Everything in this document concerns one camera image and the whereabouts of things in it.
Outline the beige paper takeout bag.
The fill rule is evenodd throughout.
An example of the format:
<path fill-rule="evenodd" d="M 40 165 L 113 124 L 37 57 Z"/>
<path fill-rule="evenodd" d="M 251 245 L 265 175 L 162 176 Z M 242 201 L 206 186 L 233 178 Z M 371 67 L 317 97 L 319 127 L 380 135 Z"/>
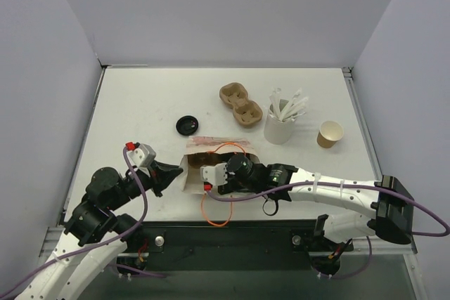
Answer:
<path fill-rule="evenodd" d="M 222 138 L 211 136 L 190 136 L 180 167 L 183 173 L 177 178 L 181 190 L 188 195 L 200 195 L 200 211 L 204 220 L 211 226 L 222 228 L 233 216 L 233 203 L 230 203 L 229 217 L 222 223 L 208 219 L 204 210 L 207 193 L 218 190 L 228 183 L 226 163 L 233 155 L 245 155 L 259 161 L 257 152 L 245 138 Z"/>

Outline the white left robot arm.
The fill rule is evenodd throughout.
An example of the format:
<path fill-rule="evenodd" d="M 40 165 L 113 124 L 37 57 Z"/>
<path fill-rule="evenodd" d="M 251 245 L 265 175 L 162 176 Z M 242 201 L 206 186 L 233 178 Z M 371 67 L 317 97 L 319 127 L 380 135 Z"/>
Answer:
<path fill-rule="evenodd" d="M 115 211 L 136 197 L 143 199 L 143 213 L 148 212 L 147 191 L 161 196 L 182 168 L 151 162 L 146 167 L 129 166 L 126 176 L 112 167 L 97 170 L 80 204 L 64 226 L 52 255 L 40 267 L 25 276 L 19 285 L 25 288 L 18 299 L 57 299 L 63 288 L 75 285 L 71 278 L 80 273 L 81 291 L 108 263 L 124 250 L 136 251 L 143 242 L 141 224 Z"/>

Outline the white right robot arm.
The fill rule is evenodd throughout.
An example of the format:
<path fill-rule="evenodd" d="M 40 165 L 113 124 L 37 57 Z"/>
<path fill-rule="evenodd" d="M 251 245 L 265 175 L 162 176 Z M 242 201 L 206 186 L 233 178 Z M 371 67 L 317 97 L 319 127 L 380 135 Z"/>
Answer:
<path fill-rule="evenodd" d="M 278 202 L 315 202 L 346 209 L 347 214 L 318 217 L 311 239 L 319 249 L 356 237 L 377 236 L 393 244 L 412 241 L 412 196 L 393 176 L 351 181 L 312 173 L 287 164 L 263 165 L 243 154 L 224 165 L 220 195 L 261 195 Z"/>

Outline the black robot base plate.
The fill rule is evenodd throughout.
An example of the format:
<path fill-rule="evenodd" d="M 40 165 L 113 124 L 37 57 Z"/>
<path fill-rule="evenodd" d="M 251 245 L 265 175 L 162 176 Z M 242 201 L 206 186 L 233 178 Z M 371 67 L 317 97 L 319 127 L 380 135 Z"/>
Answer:
<path fill-rule="evenodd" d="M 115 263 L 166 275 L 181 271 L 309 270 L 336 274 L 351 252 L 319 234 L 314 220 L 232 221 L 214 227 L 202 221 L 145 222 Z"/>

